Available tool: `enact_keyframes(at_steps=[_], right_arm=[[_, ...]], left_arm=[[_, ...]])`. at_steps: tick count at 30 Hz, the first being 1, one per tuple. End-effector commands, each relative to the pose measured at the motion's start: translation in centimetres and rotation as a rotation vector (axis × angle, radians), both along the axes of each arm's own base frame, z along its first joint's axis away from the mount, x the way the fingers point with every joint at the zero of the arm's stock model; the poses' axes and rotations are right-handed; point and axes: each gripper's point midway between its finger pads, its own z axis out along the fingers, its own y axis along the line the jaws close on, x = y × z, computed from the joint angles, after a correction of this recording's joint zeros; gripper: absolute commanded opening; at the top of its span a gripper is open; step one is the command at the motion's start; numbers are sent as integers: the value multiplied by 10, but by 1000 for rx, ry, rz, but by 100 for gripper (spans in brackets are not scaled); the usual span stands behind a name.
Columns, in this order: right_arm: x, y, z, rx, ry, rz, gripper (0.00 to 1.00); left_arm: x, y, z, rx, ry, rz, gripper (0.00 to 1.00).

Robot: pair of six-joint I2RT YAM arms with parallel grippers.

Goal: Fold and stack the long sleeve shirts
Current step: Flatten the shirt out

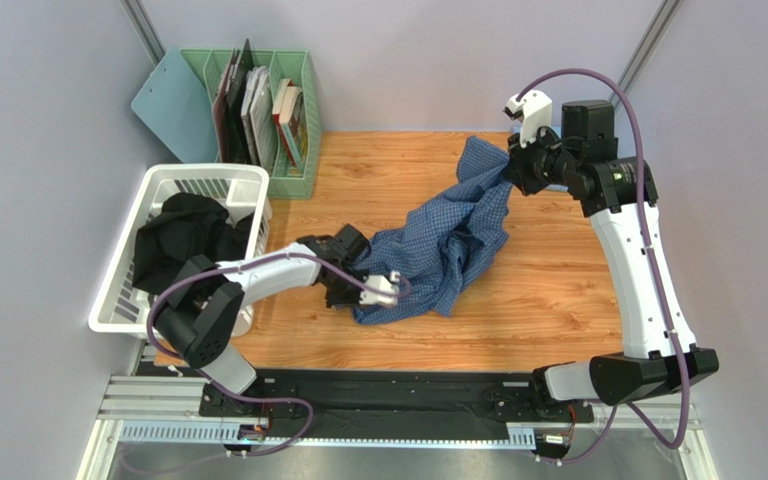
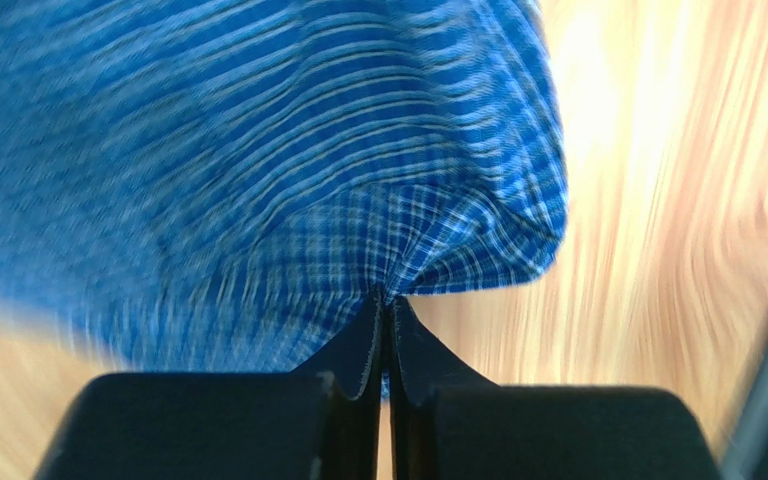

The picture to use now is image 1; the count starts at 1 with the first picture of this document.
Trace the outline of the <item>blue checked long sleeve shirt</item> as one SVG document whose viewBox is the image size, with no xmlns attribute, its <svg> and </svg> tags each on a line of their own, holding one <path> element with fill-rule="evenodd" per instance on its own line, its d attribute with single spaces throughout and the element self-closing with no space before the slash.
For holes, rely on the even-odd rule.
<svg viewBox="0 0 768 480">
<path fill-rule="evenodd" d="M 509 239 L 504 229 L 512 190 L 503 179 L 507 164 L 505 150 L 469 137 L 457 163 L 457 182 L 410 211 L 402 227 L 372 237 L 358 267 L 372 274 L 397 271 L 412 292 L 391 308 L 353 309 L 357 324 L 453 314 L 459 295 L 487 272 Z"/>
</svg>

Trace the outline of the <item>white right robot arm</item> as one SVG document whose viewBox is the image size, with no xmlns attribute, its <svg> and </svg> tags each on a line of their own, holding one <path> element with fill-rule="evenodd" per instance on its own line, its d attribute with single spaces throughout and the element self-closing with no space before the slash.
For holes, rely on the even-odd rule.
<svg viewBox="0 0 768 480">
<path fill-rule="evenodd" d="M 698 346 L 658 250 L 658 194 L 651 171 L 617 153 L 613 105 L 568 102 L 559 132 L 549 125 L 552 102 L 540 91 L 509 99 L 504 111 L 521 124 L 508 139 L 504 178 L 524 195 L 563 186 L 580 203 L 607 259 L 622 322 L 620 352 L 535 371 L 545 402 L 617 405 L 679 393 L 681 360 L 692 385 L 718 372 L 717 353 Z"/>
</svg>

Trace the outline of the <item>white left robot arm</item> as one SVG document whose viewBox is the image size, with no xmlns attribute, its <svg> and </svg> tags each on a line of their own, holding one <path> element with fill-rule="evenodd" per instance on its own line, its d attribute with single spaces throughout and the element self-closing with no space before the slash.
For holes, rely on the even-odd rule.
<svg viewBox="0 0 768 480">
<path fill-rule="evenodd" d="M 306 236 L 249 260 L 213 263 L 192 258 L 154 303 L 152 327 L 189 367 L 243 394 L 257 379 L 254 367 L 231 345 L 239 314 L 283 291 L 320 284 L 328 308 L 361 304 L 368 272 L 355 263 L 370 247 L 345 225 L 335 235 Z"/>
</svg>

